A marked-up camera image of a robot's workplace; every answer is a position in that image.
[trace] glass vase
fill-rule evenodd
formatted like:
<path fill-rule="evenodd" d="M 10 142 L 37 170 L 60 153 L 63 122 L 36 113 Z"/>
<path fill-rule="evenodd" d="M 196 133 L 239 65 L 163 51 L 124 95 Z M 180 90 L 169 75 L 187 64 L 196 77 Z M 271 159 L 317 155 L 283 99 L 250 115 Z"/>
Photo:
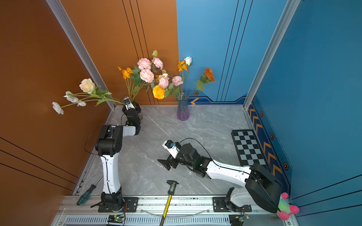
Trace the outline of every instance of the glass vase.
<path fill-rule="evenodd" d="M 181 121 L 186 121 L 190 117 L 190 109 L 187 101 L 190 97 L 186 98 L 186 94 L 182 93 L 182 97 L 180 95 L 176 95 L 176 100 L 178 101 L 177 106 L 177 118 Z"/>

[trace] marble tabletop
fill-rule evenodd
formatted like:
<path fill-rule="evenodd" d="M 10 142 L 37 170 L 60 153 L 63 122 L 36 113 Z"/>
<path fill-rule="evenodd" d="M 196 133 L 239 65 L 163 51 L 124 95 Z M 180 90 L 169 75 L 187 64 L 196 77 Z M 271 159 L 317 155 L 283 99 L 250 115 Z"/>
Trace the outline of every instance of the marble tabletop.
<path fill-rule="evenodd" d="M 187 121 L 176 117 L 175 106 L 141 106 L 143 119 L 137 136 L 123 138 L 118 159 L 119 181 L 123 195 L 165 195 L 169 189 L 167 180 L 176 180 L 175 194 L 226 194 L 229 188 L 238 187 L 222 180 L 201 178 L 186 166 L 178 165 L 167 171 L 157 159 L 167 159 L 169 153 L 162 147 L 165 140 L 181 141 L 192 137 L 204 145 L 211 157 L 219 162 L 239 166 L 235 146 L 231 138 L 234 129 L 249 129 L 242 106 L 215 105 L 191 106 Z M 124 124 L 120 107 L 117 107 L 111 124 Z M 208 157 L 194 140 L 191 143 L 198 153 Z M 83 194 L 102 175 L 101 160 L 95 157 L 83 187 Z M 102 183 L 97 184 L 92 195 L 100 195 Z"/>

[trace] brown wall panel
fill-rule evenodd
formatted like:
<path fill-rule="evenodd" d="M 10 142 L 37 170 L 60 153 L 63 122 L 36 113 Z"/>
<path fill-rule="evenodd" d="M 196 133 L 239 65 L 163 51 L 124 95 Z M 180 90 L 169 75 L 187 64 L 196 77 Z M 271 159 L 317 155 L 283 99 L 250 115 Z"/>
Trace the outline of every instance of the brown wall panel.
<path fill-rule="evenodd" d="M 61 2 L 114 97 L 122 98 L 128 93 L 117 66 L 133 68 L 139 58 L 152 57 L 153 50 L 158 50 L 166 70 L 178 74 L 175 0 Z M 140 104 L 176 103 L 172 97 L 158 100 L 151 90 L 144 91 L 136 99 Z"/>
<path fill-rule="evenodd" d="M 0 165 L 0 216 L 4 225 L 45 226 L 74 189 L 89 157 L 84 142 L 110 109 L 88 104 L 65 108 L 64 115 L 53 110 L 53 101 L 68 104 L 65 91 L 80 91 L 90 75 L 45 0 L 2 1 L 0 19 L 0 137 L 49 163 L 1 139 L 0 149 L 71 181 L 0 152 L 0 163 L 68 188 Z"/>

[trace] plush toy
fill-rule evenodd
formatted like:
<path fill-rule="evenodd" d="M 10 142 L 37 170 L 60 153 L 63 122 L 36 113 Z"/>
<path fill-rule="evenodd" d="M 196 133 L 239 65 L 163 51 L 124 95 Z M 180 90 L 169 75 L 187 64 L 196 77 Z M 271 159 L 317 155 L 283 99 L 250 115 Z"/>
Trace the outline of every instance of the plush toy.
<path fill-rule="evenodd" d="M 282 198 L 279 200 L 278 208 L 280 209 L 280 212 L 278 211 L 278 217 L 282 219 L 283 221 L 286 221 L 289 219 L 289 216 L 292 214 L 297 214 L 299 212 L 299 208 L 294 205 L 289 205 L 285 199 L 288 197 L 287 193 L 282 194 Z"/>

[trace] screwdriver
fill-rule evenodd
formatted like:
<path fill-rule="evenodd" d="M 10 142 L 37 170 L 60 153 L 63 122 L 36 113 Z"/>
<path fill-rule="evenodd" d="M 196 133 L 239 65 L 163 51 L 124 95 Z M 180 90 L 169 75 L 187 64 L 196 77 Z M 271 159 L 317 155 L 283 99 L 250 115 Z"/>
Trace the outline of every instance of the screwdriver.
<path fill-rule="evenodd" d="M 93 189 L 96 188 L 96 184 L 102 177 L 103 177 L 103 175 L 97 180 L 97 182 L 95 184 L 91 184 L 90 188 L 79 198 L 77 205 L 81 205 L 87 200 L 88 196 L 91 194 Z"/>

